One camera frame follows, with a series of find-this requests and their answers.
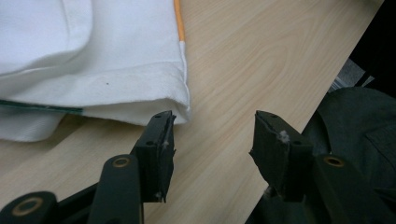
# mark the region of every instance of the black plastic part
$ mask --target black plastic part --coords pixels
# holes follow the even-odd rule
[[[396,223],[396,217],[348,161],[334,155],[317,156],[312,175],[332,223]]]
[[[155,115],[131,152],[139,160],[143,203],[166,202],[166,194],[174,170],[175,118],[172,111]]]
[[[119,155],[105,163],[88,224],[143,223],[138,167],[134,155]]]
[[[53,193],[40,191],[25,194],[9,203],[0,213],[0,223],[52,224],[57,212]]]
[[[262,177],[286,202],[300,202],[312,165],[312,145],[277,115],[257,111],[250,155]]]
[[[58,220],[61,224],[87,223],[97,184],[59,202]]]

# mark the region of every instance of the round hole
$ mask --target round hole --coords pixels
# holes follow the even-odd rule
[[[113,166],[117,168],[125,167],[127,166],[131,160],[126,157],[121,157],[113,161]]]
[[[323,160],[324,160],[327,164],[332,165],[332,166],[335,166],[335,167],[343,167],[344,164],[345,164],[342,160],[340,160],[340,159],[338,159],[338,158],[335,158],[335,157],[330,157],[330,156],[325,157]]]
[[[12,209],[12,215],[15,217],[23,217],[33,213],[37,210],[41,204],[43,203],[42,198],[32,197],[24,200],[19,203],[17,206]]]

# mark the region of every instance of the wooden table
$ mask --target wooden table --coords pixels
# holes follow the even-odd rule
[[[301,131],[381,3],[182,1],[192,121],[175,127],[168,203],[146,204],[146,222],[244,223],[266,187],[248,155],[255,111]],[[46,141],[0,141],[0,207],[30,191],[61,200],[88,187],[142,131],[68,116]]]

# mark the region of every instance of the white fabric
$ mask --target white fabric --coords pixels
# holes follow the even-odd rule
[[[0,43],[0,100],[77,107],[84,116],[140,125],[164,110],[173,110],[176,123],[190,119],[173,0],[0,1]],[[37,111],[23,113],[32,120]],[[48,113],[56,114],[53,130],[62,116]],[[0,113],[0,138],[48,137],[45,122],[15,121],[35,137],[5,136],[11,120]]]

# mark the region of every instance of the black object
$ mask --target black object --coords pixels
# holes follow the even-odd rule
[[[143,203],[166,199],[173,173],[175,116],[155,115],[130,155],[109,159],[100,180],[61,202],[53,193],[29,193],[6,205],[2,224],[143,223]]]
[[[396,72],[396,1],[386,0],[375,14],[349,58],[365,73],[355,86],[361,87],[369,77],[375,80],[367,87],[396,97],[393,79]]]
[[[250,155],[270,186],[264,197],[304,201],[310,223],[396,223],[351,163],[331,154],[314,157],[307,151],[312,146],[283,119],[257,112]]]

